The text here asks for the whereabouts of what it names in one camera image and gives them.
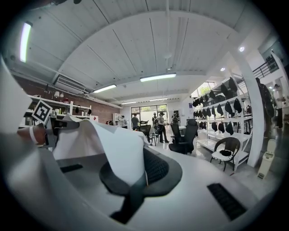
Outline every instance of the bracelet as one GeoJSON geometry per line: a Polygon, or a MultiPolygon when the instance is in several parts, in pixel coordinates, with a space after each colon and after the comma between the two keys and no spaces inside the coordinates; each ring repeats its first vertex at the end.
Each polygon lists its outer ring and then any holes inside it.
{"type": "Polygon", "coordinates": [[[38,141],[36,140],[35,136],[34,136],[34,132],[33,132],[33,126],[29,127],[29,134],[30,134],[30,137],[31,137],[31,140],[37,144],[38,141]]]}

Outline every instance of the fluorescent light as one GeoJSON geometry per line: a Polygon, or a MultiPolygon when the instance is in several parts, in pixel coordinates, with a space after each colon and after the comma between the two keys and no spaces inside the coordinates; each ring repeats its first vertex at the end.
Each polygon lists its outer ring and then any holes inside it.
{"type": "Polygon", "coordinates": [[[98,89],[98,90],[94,91],[94,93],[103,92],[103,91],[106,91],[106,90],[108,90],[108,89],[112,89],[112,88],[116,88],[116,87],[117,87],[117,86],[116,86],[115,84],[113,84],[113,85],[107,86],[107,87],[105,87],[105,88],[98,89]]]}
{"type": "Polygon", "coordinates": [[[157,100],[166,100],[168,98],[161,98],[161,99],[150,99],[149,101],[157,101],[157,100]]]}
{"type": "Polygon", "coordinates": [[[21,43],[20,43],[20,61],[24,63],[26,63],[26,49],[27,49],[30,29],[31,29],[31,24],[24,23],[24,26],[22,29],[22,35],[21,35],[21,43]]]}
{"type": "Polygon", "coordinates": [[[133,101],[133,102],[126,102],[126,103],[121,103],[121,104],[129,104],[129,103],[136,103],[136,101],[133,101]]]}
{"type": "Polygon", "coordinates": [[[141,82],[145,82],[145,81],[150,81],[150,80],[156,80],[156,79],[166,79],[166,78],[174,78],[176,77],[176,73],[172,73],[172,74],[161,74],[161,75],[155,75],[155,76],[150,76],[150,77],[143,77],[140,78],[141,82]]]}

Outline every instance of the air conditioner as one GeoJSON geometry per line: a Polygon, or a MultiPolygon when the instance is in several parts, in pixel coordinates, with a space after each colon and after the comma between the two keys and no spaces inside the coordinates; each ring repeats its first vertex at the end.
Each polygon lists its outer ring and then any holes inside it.
{"type": "Polygon", "coordinates": [[[56,81],[54,82],[54,86],[64,91],[68,91],[74,94],[82,94],[86,92],[85,87],[82,84],[72,79],[69,79],[63,75],[59,75],[56,78],[56,81]]]}

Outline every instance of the white cushion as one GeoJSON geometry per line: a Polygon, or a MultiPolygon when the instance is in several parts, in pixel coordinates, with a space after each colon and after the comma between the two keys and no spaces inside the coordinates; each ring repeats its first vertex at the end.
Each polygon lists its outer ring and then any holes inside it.
{"type": "Polygon", "coordinates": [[[220,152],[213,152],[212,153],[212,157],[216,160],[220,160],[220,161],[229,161],[233,158],[232,155],[226,157],[226,156],[223,156],[220,152]]]}

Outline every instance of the white bin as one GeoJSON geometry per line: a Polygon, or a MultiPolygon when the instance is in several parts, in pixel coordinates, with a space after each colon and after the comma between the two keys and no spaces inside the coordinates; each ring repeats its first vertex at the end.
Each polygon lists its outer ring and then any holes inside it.
{"type": "Polygon", "coordinates": [[[276,141],[274,139],[270,139],[267,145],[267,152],[264,153],[262,158],[262,163],[260,169],[258,171],[258,177],[264,179],[270,169],[272,161],[274,159],[274,152],[276,148],[276,141]]]}

